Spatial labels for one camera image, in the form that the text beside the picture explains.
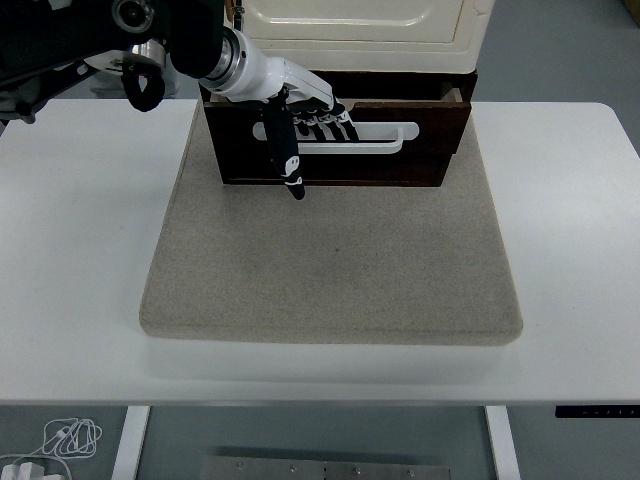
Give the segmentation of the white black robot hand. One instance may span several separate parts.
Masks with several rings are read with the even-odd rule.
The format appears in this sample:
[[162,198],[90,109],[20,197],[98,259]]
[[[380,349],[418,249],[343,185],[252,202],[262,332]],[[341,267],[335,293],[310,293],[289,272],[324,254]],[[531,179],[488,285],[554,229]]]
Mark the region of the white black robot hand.
[[324,128],[336,140],[359,139],[346,107],[326,81],[292,61],[263,54],[236,29],[223,29],[221,56],[202,84],[261,112],[271,162],[297,200],[305,196],[297,127],[319,141],[325,139]]

